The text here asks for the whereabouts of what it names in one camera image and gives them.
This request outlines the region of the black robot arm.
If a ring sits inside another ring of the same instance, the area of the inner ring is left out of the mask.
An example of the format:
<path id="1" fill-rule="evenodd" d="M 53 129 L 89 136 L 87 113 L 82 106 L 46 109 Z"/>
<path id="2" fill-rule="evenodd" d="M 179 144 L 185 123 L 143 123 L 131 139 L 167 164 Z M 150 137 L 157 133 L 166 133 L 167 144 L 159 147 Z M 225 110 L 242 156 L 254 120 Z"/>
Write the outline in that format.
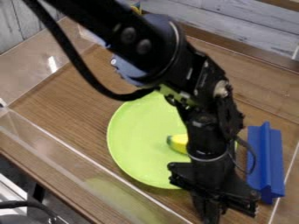
<path id="1" fill-rule="evenodd" d="M 178 109 L 187 129 L 189 162 L 171 162 L 170 182 L 189 191 L 205 224 L 219 224 L 234 209 L 258 212 L 259 192 L 239 177 L 237 163 L 245 115 L 234 102 L 225 70 L 187 41 L 178 23 L 162 14 L 138 14 L 121 0 L 23 0 L 51 31 L 87 83 L 107 97 L 129 102 L 159 92 Z M 99 82 L 45 5 L 50 4 L 102 40 L 113 65 L 138 87 L 113 92 Z"/>

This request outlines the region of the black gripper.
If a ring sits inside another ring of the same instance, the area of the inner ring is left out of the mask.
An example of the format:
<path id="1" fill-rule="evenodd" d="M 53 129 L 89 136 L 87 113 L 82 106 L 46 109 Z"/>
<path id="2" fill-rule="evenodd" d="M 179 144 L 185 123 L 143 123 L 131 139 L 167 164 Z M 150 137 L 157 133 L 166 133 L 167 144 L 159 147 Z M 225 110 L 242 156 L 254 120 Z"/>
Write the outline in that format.
<path id="1" fill-rule="evenodd" d="M 167 165 L 170 182 L 191 193 L 203 224 L 221 224 L 229 209 L 257 216 L 261 193 L 239 177 L 231 163 L 178 163 Z"/>

